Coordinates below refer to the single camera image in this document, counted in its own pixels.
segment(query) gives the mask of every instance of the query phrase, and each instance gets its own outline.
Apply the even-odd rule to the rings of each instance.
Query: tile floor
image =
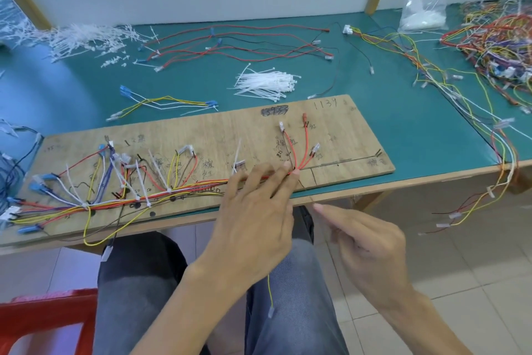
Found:
[[[472,216],[461,227],[432,230],[434,216],[406,217],[393,210],[397,197],[376,210],[393,220],[407,237],[410,277],[433,299],[445,321],[474,353],[532,353],[532,206],[511,203]],[[315,216],[316,255],[323,268],[336,315],[351,355],[410,353],[395,332],[350,283],[328,228]],[[189,262],[204,250],[213,223],[164,231],[177,241]],[[71,249],[0,257],[0,301],[96,286],[99,257]],[[243,354],[245,300],[223,318],[209,338],[213,355]],[[79,326],[21,339],[11,355],[73,353]]]

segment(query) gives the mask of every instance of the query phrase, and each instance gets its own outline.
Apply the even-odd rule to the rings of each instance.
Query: person's leg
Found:
[[[247,296],[245,355],[349,355],[316,258],[306,209],[294,208],[292,250]]]
[[[158,232],[117,238],[98,274],[93,354],[128,355],[176,289],[186,267],[177,244]],[[206,346],[201,355],[209,355]]]

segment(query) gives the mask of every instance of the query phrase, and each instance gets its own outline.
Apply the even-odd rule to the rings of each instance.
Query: workbench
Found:
[[[364,13],[333,16],[296,17],[290,19],[253,20],[236,24],[267,27],[277,24],[299,24],[308,27],[330,28],[329,33],[318,35],[305,30],[298,36],[312,40],[318,35],[322,45],[335,47],[333,62],[322,62],[316,56],[292,59],[276,59],[253,65],[261,71],[276,67],[277,70],[299,75],[302,79],[286,102],[306,99],[320,93],[333,82],[333,88],[325,96],[348,94],[364,116],[370,128],[386,150],[395,172],[339,183],[293,195],[294,205],[363,195],[355,207],[365,209],[375,204],[383,192],[409,186],[439,183],[495,173],[500,170],[496,155],[489,141],[447,101],[435,87],[413,86],[416,68],[403,56],[389,53],[366,44],[356,36],[349,41],[369,57],[375,74],[370,74],[366,58],[344,39],[344,24],[360,28],[363,32],[386,35],[394,32],[401,13],[378,11],[373,16]],[[457,6],[448,8],[448,24],[454,28],[461,23]],[[209,23],[154,25],[159,37],[189,28],[206,27]],[[149,26],[137,26],[141,34],[149,35]],[[436,34],[413,35],[416,40],[439,38]],[[138,45],[126,50],[132,59],[145,58],[146,53],[137,51]],[[420,42],[421,54],[441,68],[471,71],[463,55],[451,48],[441,47],[437,41]],[[109,56],[95,58],[94,54],[82,54],[57,63],[46,57],[47,47],[20,47],[10,53],[0,54],[0,66],[6,69],[0,80],[0,112],[12,123],[24,124],[37,129],[43,135],[87,130],[110,125],[105,121],[111,113],[129,105],[119,93],[125,85],[146,97],[172,95],[189,100],[216,100],[222,111],[256,107],[268,104],[267,100],[234,96],[231,90],[245,63],[222,56],[209,56],[186,63],[174,63],[155,73],[151,68],[119,64],[100,68]],[[474,77],[461,81],[462,92],[479,104],[484,92]],[[494,112],[502,118],[515,117],[515,126],[532,133],[532,116],[510,107],[494,90],[488,90],[494,104]],[[159,111],[141,108],[113,125],[153,121],[178,116],[174,110]],[[510,130],[508,136],[519,152],[520,167],[532,165],[532,141]],[[1,136],[3,150],[11,155],[25,153],[33,136]],[[135,223],[122,234],[142,233],[183,224],[200,223],[216,218],[216,210],[186,213],[179,217],[159,218]],[[58,247],[73,243],[52,241],[26,246],[10,246],[0,253]]]

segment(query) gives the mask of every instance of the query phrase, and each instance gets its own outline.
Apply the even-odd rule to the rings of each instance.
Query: red chair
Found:
[[[98,290],[80,289],[14,298],[0,304],[0,355],[8,355],[21,337],[83,323],[75,355],[93,352]]]

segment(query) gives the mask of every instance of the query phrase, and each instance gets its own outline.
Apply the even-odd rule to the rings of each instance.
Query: gray jeans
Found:
[[[292,250],[247,292],[246,355],[349,355],[308,231],[296,219]],[[128,355],[187,267],[175,242],[150,232],[117,238],[100,266],[94,355]],[[209,355],[204,346],[201,355]]]

